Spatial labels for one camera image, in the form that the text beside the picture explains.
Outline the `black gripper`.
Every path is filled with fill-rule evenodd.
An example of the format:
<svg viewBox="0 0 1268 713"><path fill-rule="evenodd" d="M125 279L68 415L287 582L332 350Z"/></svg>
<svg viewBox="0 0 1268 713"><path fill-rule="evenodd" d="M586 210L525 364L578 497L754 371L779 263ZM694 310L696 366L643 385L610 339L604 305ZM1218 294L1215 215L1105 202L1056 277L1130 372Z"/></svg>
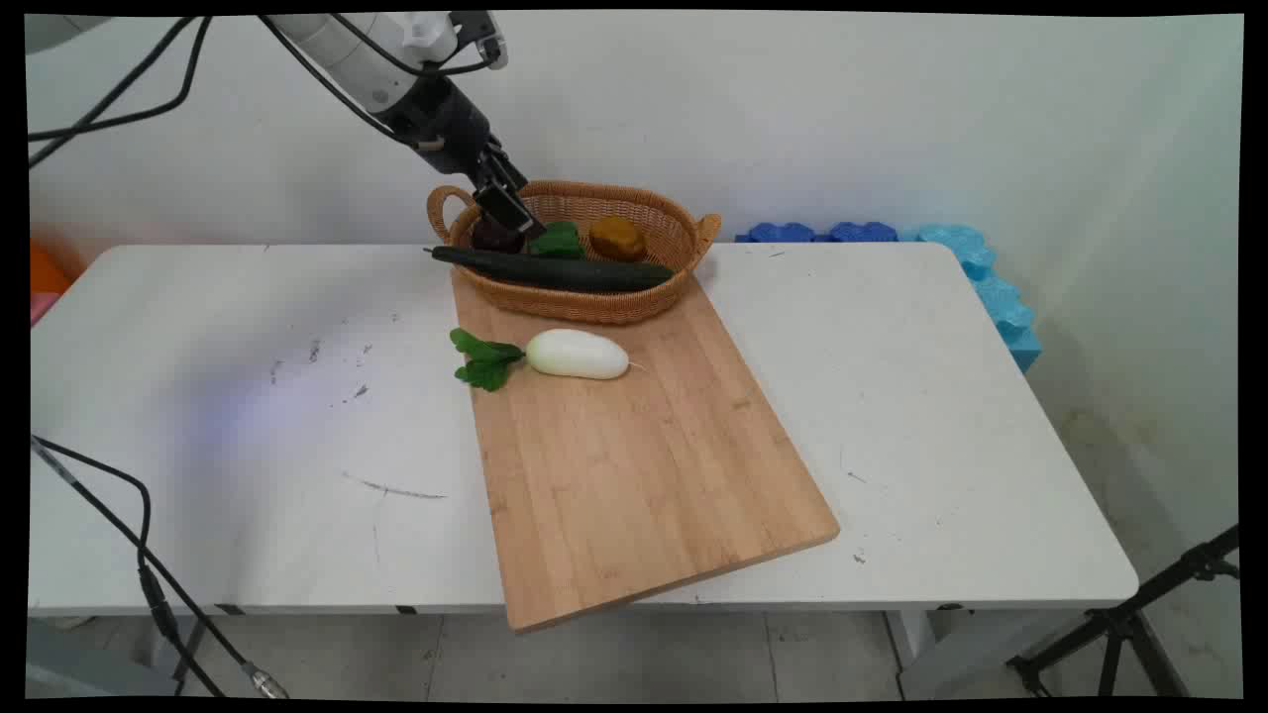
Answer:
<svg viewBox="0 0 1268 713"><path fill-rule="evenodd" d="M476 206L502 230L521 239L545 231L520 195L527 179L500 142L489 142L488 119L450 77L416 77L377 119L439 174L467 176Z"/></svg>

